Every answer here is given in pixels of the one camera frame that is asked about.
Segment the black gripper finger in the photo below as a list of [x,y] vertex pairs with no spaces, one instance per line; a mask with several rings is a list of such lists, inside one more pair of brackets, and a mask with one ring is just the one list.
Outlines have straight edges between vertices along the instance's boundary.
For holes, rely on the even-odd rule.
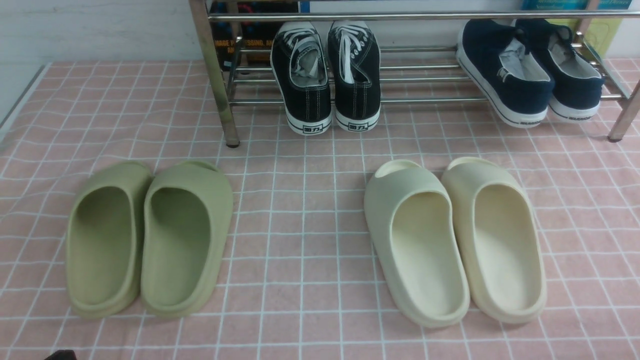
[[50,354],[45,360],[77,360],[74,350],[57,350]]

